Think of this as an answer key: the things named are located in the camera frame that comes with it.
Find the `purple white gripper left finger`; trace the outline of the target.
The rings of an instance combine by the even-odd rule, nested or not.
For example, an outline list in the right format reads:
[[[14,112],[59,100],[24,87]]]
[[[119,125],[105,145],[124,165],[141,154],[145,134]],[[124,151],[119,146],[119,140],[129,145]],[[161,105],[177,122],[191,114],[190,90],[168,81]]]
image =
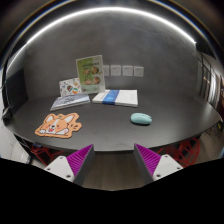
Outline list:
[[[67,157],[58,156],[45,171],[82,186],[93,157],[94,145],[91,144]]]

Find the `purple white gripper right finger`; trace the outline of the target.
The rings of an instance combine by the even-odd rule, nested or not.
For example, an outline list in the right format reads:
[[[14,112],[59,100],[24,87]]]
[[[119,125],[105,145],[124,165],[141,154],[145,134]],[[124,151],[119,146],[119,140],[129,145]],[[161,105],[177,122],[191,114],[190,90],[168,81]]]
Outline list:
[[[145,184],[160,180],[182,169],[182,166],[168,154],[159,155],[139,144],[134,145],[134,156]]]

